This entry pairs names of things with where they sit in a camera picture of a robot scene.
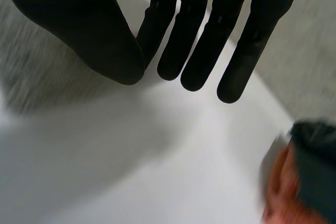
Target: white surface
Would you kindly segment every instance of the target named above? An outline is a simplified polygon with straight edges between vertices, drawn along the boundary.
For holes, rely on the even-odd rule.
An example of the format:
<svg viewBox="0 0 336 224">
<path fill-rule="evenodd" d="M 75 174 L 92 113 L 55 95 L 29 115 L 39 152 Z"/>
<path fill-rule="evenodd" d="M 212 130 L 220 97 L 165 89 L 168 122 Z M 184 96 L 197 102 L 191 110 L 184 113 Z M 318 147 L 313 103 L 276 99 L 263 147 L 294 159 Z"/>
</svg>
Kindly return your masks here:
<svg viewBox="0 0 336 224">
<path fill-rule="evenodd" d="M 146 0 L 119 2 L 136 28 L 143 10 L 131 9 Z M 0 223 L 260 223 L 260 164 L 292 121 L 255 74 L 237 103 L 220 102 L 233 50 L 199 92 L 161 81 L 154 61 L 140 83 L 99 101 L 2 113 Z"/>
</svg>

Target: finger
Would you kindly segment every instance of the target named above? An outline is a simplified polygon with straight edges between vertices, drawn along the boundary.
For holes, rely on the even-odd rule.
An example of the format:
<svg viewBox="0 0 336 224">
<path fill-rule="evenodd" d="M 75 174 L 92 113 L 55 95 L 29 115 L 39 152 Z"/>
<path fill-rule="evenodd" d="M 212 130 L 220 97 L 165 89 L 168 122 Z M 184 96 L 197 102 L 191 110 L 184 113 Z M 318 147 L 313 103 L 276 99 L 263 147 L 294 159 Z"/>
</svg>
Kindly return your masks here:
<svg viewBox="0 0 336 224">
<path fill-rule="evenodd" d="M 252 0 L 251 12 L 232 59 L 217 88 L 225 103 L 236 102 L 272 34 L 293 0 Z"/>
<path fill-rule="evenodd" d="M 175 79 L 181 72 L 204 18 L 207 0 L 181 0 L 181 10 L 157 71 L 165 80 Z"/>
<path fill-rule="evenodd" d="M 293 145 L 288 148 L 288 155 L 281 171 L 280 194 L 283 198 L 295 199 L 299 192 L 299 174 L 295 164 Z"/>
<path fill-rule="evenodd" d="M 155 56 L 163 36 L 172 21 L 176 0 L 151 0 L 145 12 L 144 21 L 136 37 L 142 48 L 146 67 Z"/>
<path fill-rule="evenodd" d="M 267 188 L 267 195 L 269 194 L 278 194 L 280 191 L 280 176 L 281 176 L 281 171 L 284 167 L 284 164 L 286 162 L 287 156 L 288 156 L 288 151 L 289 149 L 286 148 L 285 150 L 283 150 L 279 156 L 277 157 L 270 177 L 269 177 L 269 181 L 268 181 L 268 188 Z"/>
<path fill-rule="evenodd" d="M 197 91 L 204 85 L 236 25 L 243 2 L 213 0 L 209 21 L 181 76 L 185 89 Z"/>
</svg>

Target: gloved hand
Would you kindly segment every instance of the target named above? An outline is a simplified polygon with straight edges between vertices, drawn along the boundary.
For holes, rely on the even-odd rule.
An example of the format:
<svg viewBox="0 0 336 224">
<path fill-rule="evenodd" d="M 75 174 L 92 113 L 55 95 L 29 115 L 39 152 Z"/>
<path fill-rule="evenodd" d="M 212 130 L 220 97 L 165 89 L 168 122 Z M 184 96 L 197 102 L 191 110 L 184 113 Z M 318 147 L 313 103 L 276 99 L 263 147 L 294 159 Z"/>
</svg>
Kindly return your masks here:
<svg viewBox="0 0 336 224">
<path fill-rule="evenodd" d="M 13 2 L 26 17 L 72 48 L 92 70 L 126 85 L 142 78 L 142 51 L 116 0 Z"/>
<path fill-rule="evenodd" d="M 165 80 L 173 80 L 181 73 L 206 11 L 207 0 L 181 2 L 180 13 L 157 67 L 159 75 Z M 209 21 L 181 75 L 184 88 L 197 91 L 204 85 L 235 27 L 243 2 L 213 0 Z M 240 98 L 272 31 L 292 2 L 252 1 L 245 29 L 217 89 L 217 95 L 223 102 L 233 103 Z M 145 12 L 137 40 L 147 66 L 160 46 L 174 16 L 175 6 L 176 0 L 151 0 Z"/>
</svg>

